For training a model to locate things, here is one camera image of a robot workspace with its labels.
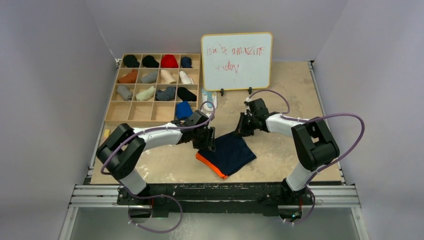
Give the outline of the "grey underwear cream waistband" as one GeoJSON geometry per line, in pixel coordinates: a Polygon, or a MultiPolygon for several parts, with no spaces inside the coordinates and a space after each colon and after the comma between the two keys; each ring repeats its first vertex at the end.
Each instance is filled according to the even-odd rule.
{"type": "Polygon", "coordinates": [[[131,101],[133,93],[126,85],[119,85],[116,88],[116,92],[122,97],[124,101],[131,101]]]}

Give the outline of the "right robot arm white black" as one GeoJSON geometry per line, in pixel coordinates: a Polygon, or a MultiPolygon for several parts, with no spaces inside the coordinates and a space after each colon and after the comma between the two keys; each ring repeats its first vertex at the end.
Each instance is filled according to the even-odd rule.
{"type": "Polygon", "coordinates": [[[244,102],[246,110],[233,133],[239,137],[254,135],[255,130],[291,137],[299,163],[282,181],[280,196],[288,204],[300,198],[308,180],[321,166],[339,157],[340,149],[324,120],[290,118],[276,111],[269,112],[263,99],[244,102]]]}

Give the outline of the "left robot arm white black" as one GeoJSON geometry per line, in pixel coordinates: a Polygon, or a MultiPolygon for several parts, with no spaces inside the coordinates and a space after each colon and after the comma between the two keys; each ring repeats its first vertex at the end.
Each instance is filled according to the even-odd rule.
{"type": "Polygon", "coordinates": [[[215,149],[215,128],[209,126],[212,116],[200,110],[183,120],[173,120],[161,126],[136,131],[127,123],[120,124],[96,151],[101,161],[100,172],[110,175],[124,186],[138,205],[146,203],[150,187],[137,172],[142,153],[153,148],[192,143],[198,150],[215,149]]]}

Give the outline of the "navy orange boxer briefs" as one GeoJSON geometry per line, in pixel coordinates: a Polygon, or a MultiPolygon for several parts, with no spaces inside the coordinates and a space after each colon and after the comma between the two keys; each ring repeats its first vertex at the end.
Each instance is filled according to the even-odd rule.
{"type": "Polygon", "coordinates": [[[215,139],[215,151],[199,150],[196,159],[225,180],[257,156],[241,136],[227,133],[215,139]]]}

